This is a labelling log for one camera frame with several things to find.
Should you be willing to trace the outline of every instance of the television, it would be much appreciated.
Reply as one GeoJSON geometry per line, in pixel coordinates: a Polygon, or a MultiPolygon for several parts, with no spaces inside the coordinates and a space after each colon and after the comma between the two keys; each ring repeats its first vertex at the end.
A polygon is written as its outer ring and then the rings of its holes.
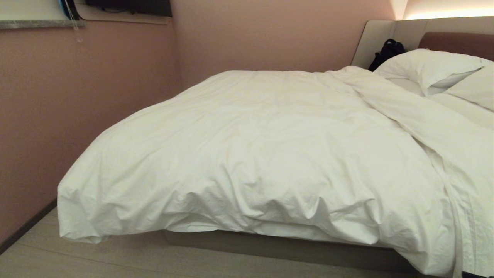
{"type": "Polygon", "coordinates": [[[170,0],[86,0],[89,6],[100,7],[108,12],[129,11],[159,16],[172,16],[170,0]]]}

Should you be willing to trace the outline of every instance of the gray floor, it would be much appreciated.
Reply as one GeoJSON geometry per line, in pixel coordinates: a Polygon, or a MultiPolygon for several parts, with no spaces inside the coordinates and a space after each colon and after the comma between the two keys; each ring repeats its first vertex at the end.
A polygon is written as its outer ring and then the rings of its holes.
{"type": "Polygon", "coordinates": [[[98,244],[58,236],[52,211],[0,256],[1,278],[415,278],[169,245],[162,232],[98,244]]]}

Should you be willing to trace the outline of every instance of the black backpack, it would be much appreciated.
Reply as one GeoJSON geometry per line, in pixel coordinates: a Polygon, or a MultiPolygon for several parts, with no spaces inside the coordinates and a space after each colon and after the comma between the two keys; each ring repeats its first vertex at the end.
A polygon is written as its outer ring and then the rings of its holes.
{"type": "Polygon", "coordinates": [[[387,59],[405,52],[402,43],[398,43],[394,39],[389,39],[382,46],[381,52],[375,53],[374,61],[370,65],[369,70],[374,71],[387,59]]]}

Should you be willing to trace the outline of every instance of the wall light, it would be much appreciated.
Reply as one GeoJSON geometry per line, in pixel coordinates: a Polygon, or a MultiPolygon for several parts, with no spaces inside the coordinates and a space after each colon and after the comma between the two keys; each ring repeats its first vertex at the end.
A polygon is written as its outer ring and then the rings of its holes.
{"type": "Polygon", "coordinates": [[[494,9],[492,8],[461,9],[461,10],[417,13],[406,16],[405,20],[424,19],[424,18],[473,17],[473,16],[494,16],[494,9]]]}

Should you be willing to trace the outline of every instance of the marble ledge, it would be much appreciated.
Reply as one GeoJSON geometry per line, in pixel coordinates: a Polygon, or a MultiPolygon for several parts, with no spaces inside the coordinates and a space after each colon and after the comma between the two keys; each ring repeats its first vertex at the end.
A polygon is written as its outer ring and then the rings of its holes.
{"type": "MultiPolygon", "coordinates": [[[[76,20],[78,27],[86,26],[83,20],[76,20]]],[[[70,20],[0,20],[0,29],[21,29],[21,28],[57,28],[73,27],[70,20]]]]}

